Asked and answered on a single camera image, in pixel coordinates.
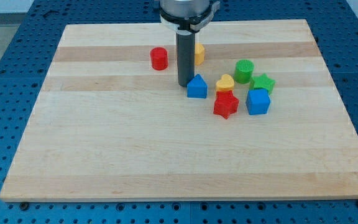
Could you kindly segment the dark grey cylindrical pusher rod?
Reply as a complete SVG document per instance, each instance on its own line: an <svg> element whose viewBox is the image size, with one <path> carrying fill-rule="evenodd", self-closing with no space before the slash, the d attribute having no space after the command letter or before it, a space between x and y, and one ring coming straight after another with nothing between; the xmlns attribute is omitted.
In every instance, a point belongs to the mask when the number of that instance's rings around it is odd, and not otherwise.
<svg viewBox="0 0 358 224"><path fill-rule="evenodd" d="M176 35L178 84L186 87L195 75L195 34Z"/></svg>

